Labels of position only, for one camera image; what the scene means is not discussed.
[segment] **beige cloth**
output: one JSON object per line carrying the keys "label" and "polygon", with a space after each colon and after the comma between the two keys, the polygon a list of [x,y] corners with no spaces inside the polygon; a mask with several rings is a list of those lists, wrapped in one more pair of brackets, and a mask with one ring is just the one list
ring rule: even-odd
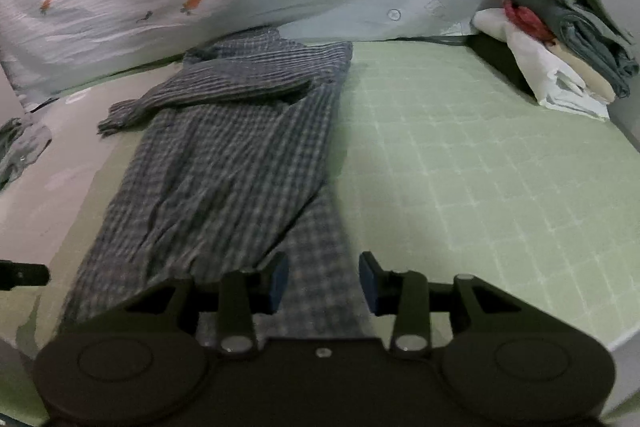
{"label": "beige cloth", "polygon": [[565,48],[557,39],[551,42],[545,42],[546,48],[552,52],[556,57],[563,60],[570,67],[574,69],[576,73],[584,80],[584,83],[595,94],[601,97],[605,102],[611,103],[616,99],[616,93],[613,91],[611,84],[584,60],[576,57]]}

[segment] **red cloth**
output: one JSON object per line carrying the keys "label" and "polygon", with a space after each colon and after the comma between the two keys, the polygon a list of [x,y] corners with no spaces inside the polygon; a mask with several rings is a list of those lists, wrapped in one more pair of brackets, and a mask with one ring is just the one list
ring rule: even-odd
{"label": "red cloth", "polygon": [[502,1],[504,12],[512,23],[539,41],[552,41],[556,38],[545,23],[526,6],[515,7],[510,0]]}

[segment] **screw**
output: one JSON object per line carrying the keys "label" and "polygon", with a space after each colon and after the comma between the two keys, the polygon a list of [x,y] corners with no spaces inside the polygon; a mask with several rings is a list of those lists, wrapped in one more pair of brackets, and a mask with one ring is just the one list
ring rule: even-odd
{"label": "screw", "polygon": [[316,349],[316,357],[319,359],[328,359],[333,354],[333,351],[328,347],[318,347]]}
{"label": "screw", "polygon": [[220,347],[228,353],[246,353],[254,347],[254,343],[243,335],[233,335],[223,339],[220,342]]}
{"label": "screw", "polygon": [[427,340],[420,335],[401,335],[396,338],[396,346],[402,351],[421,351],[427,347]]}

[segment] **grid pattern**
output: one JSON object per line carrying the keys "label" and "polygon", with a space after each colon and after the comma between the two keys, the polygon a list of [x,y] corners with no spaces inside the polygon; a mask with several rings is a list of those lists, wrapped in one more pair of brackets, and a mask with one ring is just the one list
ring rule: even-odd
{"label": "grid pattern", "polygon": [[330,156],[353,253],[474,273],[613,343],[640,327],[640,155],[470,50],[362,42]]}

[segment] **folded white cloth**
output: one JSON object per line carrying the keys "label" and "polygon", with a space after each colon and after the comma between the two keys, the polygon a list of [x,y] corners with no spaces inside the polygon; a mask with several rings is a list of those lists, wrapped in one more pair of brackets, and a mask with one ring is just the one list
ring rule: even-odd
{"label": "folded white cloth", "polygon": [[507,43],[540,105],[592,118],[609,118],[607,105],[591,96],[580,75],[542,42],[511,23],[504,10],[481,10],[472,21],[481,32]]}

